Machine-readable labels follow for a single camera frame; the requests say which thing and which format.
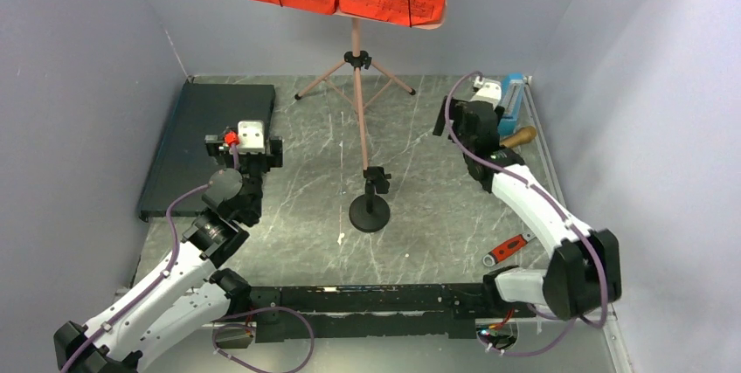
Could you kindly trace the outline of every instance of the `blue plastic object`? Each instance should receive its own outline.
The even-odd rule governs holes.
[[[504,107],[504,116],[499,121],[499,136],[506,137],[515,133],[517,116],[520,113],[520,104],[523,102],[525,80],[521,73],[510,73],[502,81],[502,100],[499,105]]]

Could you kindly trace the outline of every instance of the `black mat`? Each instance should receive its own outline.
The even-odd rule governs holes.
[[[261,120],[270,133],[274,104],[273,85],[186,83],[149,168],[138,204],[139,218],[147,221],[164,216],[173,200],[208,182],[219,169],[206,154],[206,135],[218,135],[241,120]],[[180,203],[173,215],[195,216],[203,208],[196,195]]]

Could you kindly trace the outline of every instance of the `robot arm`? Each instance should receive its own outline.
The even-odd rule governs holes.
[[[182,234],[178,252],[170,252],[116,303],[83,326],[68,322],[57,331],[54,343],[61,370],[144,370],[205,323],[251,306],[249,284],[232,270],[219,268],[249,237],[240,226],[260,220],[262,175],[282,166],[281,139],[263,139],[259,121],[241,121],[239,134],[227,129],[221,136],[206,137],[209,154],[227,166],[203,188],[207,208]],[[233,149],[238,152],[239,171],[229,155]]]
[[[445,127],[443,101],[434,135]],[[469,175],[482,188],[509,206],[532,230],[549,258],[547,270],[518,266],[497,267],[483,278],[483,295],[498,307],[525,302],[547,306],[563,320],[600,306],[595,261],[575,234],[574,226],[594,247],[606,273],[608,301],[621,295],[617,238],[608,230],[595,231],[574,217],[543,188],[514,150],[500,145],[499,120],[504,109],[495,99],[477,93],[474,100],[452,100],[452,128],[461,144],[478,158],[504,169],[482,165],[464,154]]]

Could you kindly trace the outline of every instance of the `white wall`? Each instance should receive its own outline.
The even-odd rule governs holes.
[[[350,48],[347,18],[248,0],[149,1],[190,74],[322,73]],[[399,74],[532,73],[570,1],[448,0],[440,29],[364,24],[364,48]]]
[[[535,73],[577,214],[620,237],[638,372],[741,363],[739,0],[573,0]]]
[[[0,371],[131,279],[135,218],[184,74],[146,0],[0,0]]]

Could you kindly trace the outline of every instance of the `marble tabletop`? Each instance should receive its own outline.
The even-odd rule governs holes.
[[[266,176],[262,219],[227,261],[253,286],[333,286],[480,282],[490,271],[481,258],[496,245],[528,231],[504,203],[467,174],[461,152],[432,135],[442,98],[458,76],[400,76],[417,90],[391,86],[366,109],[370,165],[391,173],[384,198],[391,221],[377,233],[352,227],[348,208],[364,190],[358,125],[351,104],[326,84],[301,101],[294,94],[313,76],[198,77],[197,83],[275,85],[270,135],[283,137],[284,166]],[[352,78],[333,76],[352,98]],[[368,100],[386,82],[364,75]],[[470,89],[457,97],[470,98]],[[533,124],[529,100],[520,126]],[[553,191],[540,139],[519,148],[537,180]],[[177,219],[178,231],[190,218]],[[169,251],[170,231],[150,222],[135,281]],[[519,266],[545,268],[537,240],[517,252]]]

